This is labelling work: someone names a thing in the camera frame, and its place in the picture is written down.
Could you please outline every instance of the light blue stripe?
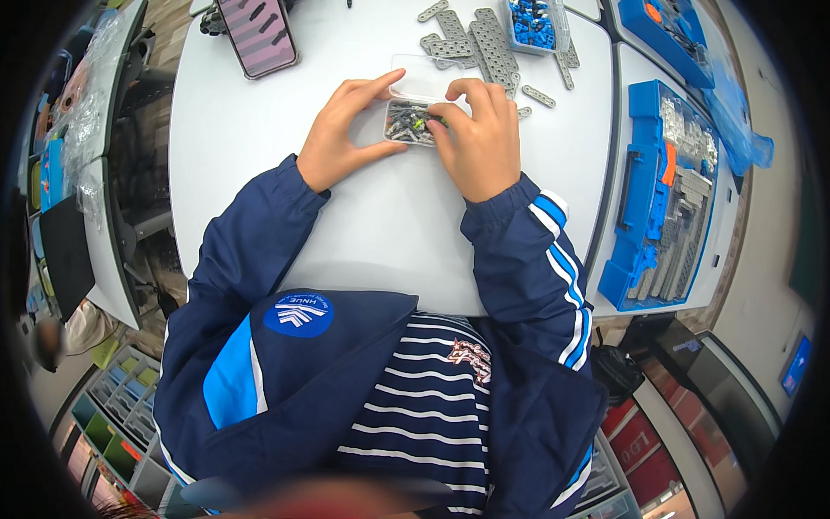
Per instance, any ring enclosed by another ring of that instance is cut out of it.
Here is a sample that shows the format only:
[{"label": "light blue stripe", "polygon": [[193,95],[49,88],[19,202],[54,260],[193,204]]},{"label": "light blue stripe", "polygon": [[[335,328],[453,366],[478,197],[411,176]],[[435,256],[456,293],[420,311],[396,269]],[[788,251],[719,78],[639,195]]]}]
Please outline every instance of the light blue stripe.
[{"label": "light blue stripe", "polygon": [[588,465],[588,460],[591,459],[591,451],[592,448],[588,447],[588,451],[585,453],[585,457],[582,458],[582,462],[579,463],[579,468],[577,469],[576,473],[571,478],[571,480],[568,482],[567,487],[570,487],[571,485],[576,483],[576,480],[579,479],[579,474],[585,469],[585,466]]},{"label": "light blue stripe", "polygon": [[585,350],[585,343],[588,342],[588,336],[591,335],[591,330],[588,327],[588,311],[582,308],[579,312],[582,314],[582,336],[579,337],[579,345],[565,359],[565,365],[569,368],[573,368],[576,361],[582,356],[582,352]]},{"label": "light blue stripe", "polygon": [[559,208],[558,205],[541,195],[536,197],[533,204],[550,215],[550,217],[554,219],[554,222],[556,222],[556,225],[559,225],[560,229],[565,227],[565,224],[568,221],[565,218],[565,213]]},{"label": "light blue stripe", "polygon": [[205,375],[202,391],[217,429],[256,415],[256,386],[251,366],[251,316],[231,334]]},{"label": "light blue stripe", "polygon": [[571,282],[568,284],[568,294],[570,294],[571,298],[573,298],[574,301],[576,301],[580,306],[583,305],[585,301],[583,301],[582,297],[577,296],[576,290],[574,290],[576,272],[574,272],[574,269],[571,267],[568,260],[566,260],[565,257],[562,255],[562,252],[560,252],[559,249],[556,248],[556,245],[550,246],[550,253],[553,254],[554,260],[556,260],[559,266],[562,267],[563,270],[565,270],[569,276],[571,276]]}]

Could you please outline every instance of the phone screen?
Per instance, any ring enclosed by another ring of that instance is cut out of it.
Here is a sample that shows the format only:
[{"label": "phone screen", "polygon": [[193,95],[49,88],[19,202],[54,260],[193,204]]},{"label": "phone screen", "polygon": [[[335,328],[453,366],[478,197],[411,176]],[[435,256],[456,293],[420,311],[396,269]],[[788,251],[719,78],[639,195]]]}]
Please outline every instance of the phone screen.
[{"label": "phone screen", "polygon": [[242,68],[250,77],[295,61],[279,0],[219,0],[218,5]]}]

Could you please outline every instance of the left hand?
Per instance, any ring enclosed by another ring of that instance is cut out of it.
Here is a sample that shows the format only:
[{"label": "left hand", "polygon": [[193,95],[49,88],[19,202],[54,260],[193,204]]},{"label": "left hand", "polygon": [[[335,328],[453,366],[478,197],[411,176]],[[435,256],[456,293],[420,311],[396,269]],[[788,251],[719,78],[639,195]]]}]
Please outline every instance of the left hand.
[{"label": "left hand", "polygon": [[389,99],[389,86],[406,73],[397,69],[376,80],[346,80],[317,115],[297,157],[297,169],[308,186],[320,193],[375,160],[408,149],[404,143],[379,142],[358,148],[349,139],[349,125],[372,100]]}]

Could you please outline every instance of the navy and white striped shirt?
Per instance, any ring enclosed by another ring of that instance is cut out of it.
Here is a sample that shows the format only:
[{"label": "navy and white striped shirt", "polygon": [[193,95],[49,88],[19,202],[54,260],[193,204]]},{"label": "navy and white striped shirt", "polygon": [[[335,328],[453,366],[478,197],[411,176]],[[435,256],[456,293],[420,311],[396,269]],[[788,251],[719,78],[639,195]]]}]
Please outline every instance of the navy and white striped shirt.
[{"label": "navy and white striped shirt", "polygon": [[487,501],[490,350],[464,317],[416,311],[338,448],[342,468],[428,477],[453,516]]}]

